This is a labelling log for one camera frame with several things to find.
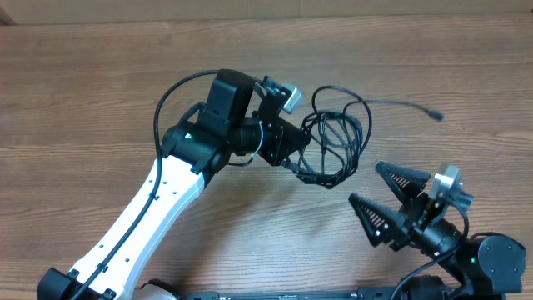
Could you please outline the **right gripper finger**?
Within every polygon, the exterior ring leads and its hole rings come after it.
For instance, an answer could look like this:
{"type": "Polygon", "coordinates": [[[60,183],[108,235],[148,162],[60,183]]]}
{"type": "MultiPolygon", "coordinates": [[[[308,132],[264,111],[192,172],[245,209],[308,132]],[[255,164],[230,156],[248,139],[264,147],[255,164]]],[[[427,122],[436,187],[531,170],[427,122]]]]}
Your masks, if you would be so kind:
{"type": "Polygon", "coordinates": [[[376,164],[375,170],[402,204],[411,204],[423,192],[431,177],[428,172],[398,167],[383,161],[376,164]]]}
{"type": "Polygon", "coordinates": [[[366,236],[373,247],[381,243],[390,248],[403,248],[411,241],[411,234],[405,225],[407,215],[393,211],[387,206],[373,202],[353,192],[349,203],[359,217],[366,236]]]}

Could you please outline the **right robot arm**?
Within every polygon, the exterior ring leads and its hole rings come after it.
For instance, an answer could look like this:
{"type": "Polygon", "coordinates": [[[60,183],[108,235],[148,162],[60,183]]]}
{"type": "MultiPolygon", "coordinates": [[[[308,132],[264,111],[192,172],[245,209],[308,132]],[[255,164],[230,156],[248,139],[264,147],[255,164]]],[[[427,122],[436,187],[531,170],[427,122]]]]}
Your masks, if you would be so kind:
{"type": "Polygon", "coordinates": [[[429,174],[378,162],[376,172],[401,206],[394,211],[350,195],[370,244],[395,252],[416,248],[430,258],[388,292],[390,299],[503,299],[521,292],[526,248],[502,233],[470,232],[473,197],[458,166],[444,164],[429,174]]]}

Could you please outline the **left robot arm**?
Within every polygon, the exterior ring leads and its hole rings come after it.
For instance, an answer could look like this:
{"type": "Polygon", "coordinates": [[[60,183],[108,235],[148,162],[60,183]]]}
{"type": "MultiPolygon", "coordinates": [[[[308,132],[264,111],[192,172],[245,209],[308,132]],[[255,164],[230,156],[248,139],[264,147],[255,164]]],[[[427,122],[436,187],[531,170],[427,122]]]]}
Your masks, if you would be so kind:
{"type": "Polygon", "coordinates": [[[68,272],[50,268],[37,285],[40,299],[130,299],[142,272],[172,224],[231,155],[259,156],[279,166],[309,139],[280,117],[304,98],[300,88],[231,69],[211,70],[205,102],[159,133],[145,182],[102,239],[68,272]]]}

